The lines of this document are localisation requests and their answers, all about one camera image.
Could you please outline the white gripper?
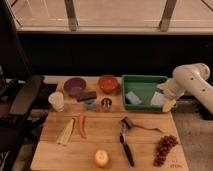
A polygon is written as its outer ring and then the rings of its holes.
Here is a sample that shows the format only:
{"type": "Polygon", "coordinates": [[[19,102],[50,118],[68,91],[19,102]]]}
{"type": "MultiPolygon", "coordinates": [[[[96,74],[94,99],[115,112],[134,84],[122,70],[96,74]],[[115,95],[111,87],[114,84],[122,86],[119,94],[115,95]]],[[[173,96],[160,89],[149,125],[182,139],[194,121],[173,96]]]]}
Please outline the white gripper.
{"type": "Polygon", "coordinates": [[[157,87],[163,91],[164,96],[167,98],[162,111],[169,112],[176,104],[176,100],[183,95],[183,88],[174,80],[167,80],[158,84],[157,87]]]}

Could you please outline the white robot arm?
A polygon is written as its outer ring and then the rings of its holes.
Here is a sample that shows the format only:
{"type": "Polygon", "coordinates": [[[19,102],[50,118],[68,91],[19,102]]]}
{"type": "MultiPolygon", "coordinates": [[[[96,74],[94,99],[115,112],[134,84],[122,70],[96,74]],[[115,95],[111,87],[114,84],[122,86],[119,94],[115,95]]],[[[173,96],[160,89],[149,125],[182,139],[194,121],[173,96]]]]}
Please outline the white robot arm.
{"type": "Polygon", "coordinates": [[[192,94],[213,114],[213,86],[207,82],[210,69],[204,63],[181,65],[173,70],[172,77],[158,85],[163,90],[163,111],[169,112],[185,92],[192,94]]]}

